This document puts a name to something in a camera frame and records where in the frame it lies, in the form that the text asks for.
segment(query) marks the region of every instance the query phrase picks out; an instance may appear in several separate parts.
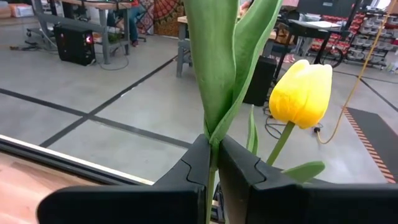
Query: tapestry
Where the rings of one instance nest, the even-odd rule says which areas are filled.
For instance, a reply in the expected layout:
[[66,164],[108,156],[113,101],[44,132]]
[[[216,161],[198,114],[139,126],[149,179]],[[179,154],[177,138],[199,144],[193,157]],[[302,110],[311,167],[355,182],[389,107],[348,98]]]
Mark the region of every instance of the tapestry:
[[154,34],[154,1],[140,0],[141,13],[137,16],[137,29],[140,34]]
[[184,16],[183,0],[154,0],[155,34],[178,36],[177,18]]

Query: concrete floor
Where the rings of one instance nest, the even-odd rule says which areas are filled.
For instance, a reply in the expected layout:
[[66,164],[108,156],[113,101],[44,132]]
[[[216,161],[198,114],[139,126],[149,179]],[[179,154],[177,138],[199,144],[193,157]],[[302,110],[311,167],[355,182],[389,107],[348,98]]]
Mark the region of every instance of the concrete floor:
[[[5,48],[21,44],[23,35],[21,26],[0,27],[0,134],[34,144],[46,142],[55,151],[156,181],[203,132],[203,109],[193,70],[185,66],[183,78],[176,78],[175,62],[110,105],[99,107],[176,56],[176,40],[149,37],[147,43],[131,50],[127,68],[109,72],[98,65],[62,62],[46,52]],[[107,68],[126,62],[121,52],[112,61]],[[358,74],[360,69],[344,63],[335,69],[329,109],[321,121],[323,138],[330,136],[356,81],[350,74]],[[374,68],[367,69],[365,76],[367,85],[359,83],[349,106],[379,114],[398,133],[398,76]],[[228,133],[242,145],[246,143],[249,109],[242,105]],[[259,156],[265,160],[276,140],[264,129],[262,108],[255,109],[254,117]],[[326,164],[319,179],[386,182],[345,117],[327,145],[319,144],[311,129],[295,128],[275,166],[286,169],[315,160]]]

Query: yellow tulip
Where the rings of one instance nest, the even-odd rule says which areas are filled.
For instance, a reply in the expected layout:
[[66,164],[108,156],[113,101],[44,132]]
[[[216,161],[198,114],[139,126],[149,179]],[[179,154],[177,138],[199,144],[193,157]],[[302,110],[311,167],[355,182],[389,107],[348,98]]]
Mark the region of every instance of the yellow tulip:
[[294,63],[271,93],[272,116],[302,129],[316,125],[328,108],[331,75],[330,65],[310,65],[307,60]]

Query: red light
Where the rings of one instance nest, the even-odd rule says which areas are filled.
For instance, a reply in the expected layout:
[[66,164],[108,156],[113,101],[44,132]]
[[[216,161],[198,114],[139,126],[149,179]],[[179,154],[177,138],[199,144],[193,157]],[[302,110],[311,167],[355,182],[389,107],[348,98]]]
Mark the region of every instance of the red light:
[[93,43],[93,38],[91,36],[86,37],[86,43],[87,44],[92,44]]

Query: black computer tower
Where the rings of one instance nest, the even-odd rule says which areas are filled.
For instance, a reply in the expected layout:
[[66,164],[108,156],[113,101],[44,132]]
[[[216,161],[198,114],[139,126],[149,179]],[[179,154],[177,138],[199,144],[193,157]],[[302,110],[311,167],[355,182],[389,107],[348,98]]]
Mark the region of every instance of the black computer tower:
[[267,100],[268,89],[271,86],[276,69],[276,60],[259,57],[256,69],[254,70],[248,92],[243,99],[243,103],[254,106],[263,106]]
[[61,60],[84,66],[95,61],[92,30],[68,25],[55,25],[54,36]]

